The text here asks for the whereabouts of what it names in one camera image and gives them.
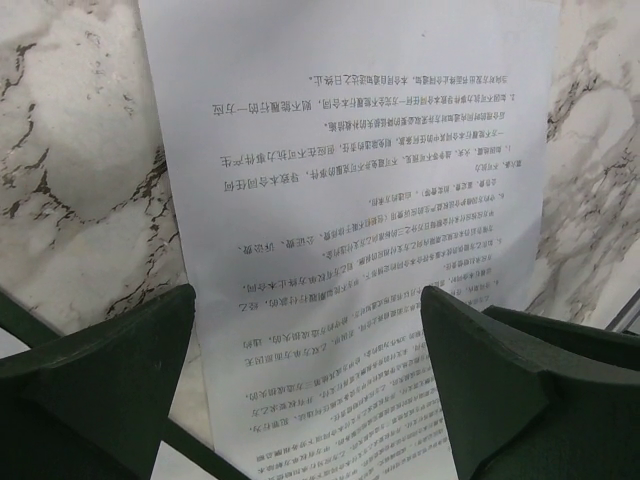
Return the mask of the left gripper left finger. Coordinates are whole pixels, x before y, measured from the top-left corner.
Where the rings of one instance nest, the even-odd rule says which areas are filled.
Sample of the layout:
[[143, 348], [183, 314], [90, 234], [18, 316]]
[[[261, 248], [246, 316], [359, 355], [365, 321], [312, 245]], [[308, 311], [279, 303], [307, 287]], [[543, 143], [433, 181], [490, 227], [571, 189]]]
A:
[[148, 479], [191, 337], [195, 291], [1, 361], [4, 479]]

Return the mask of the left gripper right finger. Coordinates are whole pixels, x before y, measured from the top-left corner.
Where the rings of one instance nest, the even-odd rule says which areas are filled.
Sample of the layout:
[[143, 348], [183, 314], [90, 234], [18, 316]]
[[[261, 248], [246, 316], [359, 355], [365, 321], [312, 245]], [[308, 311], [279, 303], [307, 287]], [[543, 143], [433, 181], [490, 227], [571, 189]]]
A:
[[462, 479], [635, 479], [639, 340], [421, 294], [421, 320]]

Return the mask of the grey black folder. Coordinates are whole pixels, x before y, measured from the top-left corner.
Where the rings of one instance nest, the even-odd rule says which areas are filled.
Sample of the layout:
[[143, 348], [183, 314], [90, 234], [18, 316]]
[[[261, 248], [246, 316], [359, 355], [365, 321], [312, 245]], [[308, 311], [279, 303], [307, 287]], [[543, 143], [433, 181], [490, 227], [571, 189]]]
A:
[[[1, 330], [13, 337], [14, 353], [60, 337], [4, 292], [1, 292]], [[247, 479], [247, 476], [168, 418], [151, 478]]]

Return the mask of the printed paper sheet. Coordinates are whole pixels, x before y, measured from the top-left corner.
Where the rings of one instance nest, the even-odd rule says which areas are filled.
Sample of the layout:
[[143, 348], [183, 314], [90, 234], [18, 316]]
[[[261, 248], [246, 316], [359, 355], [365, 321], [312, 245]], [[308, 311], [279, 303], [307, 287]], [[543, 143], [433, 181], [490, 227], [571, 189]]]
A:
[[139, 5], [215, 451], [452, 479], [420, 297], [521, 308], [556, 1]]

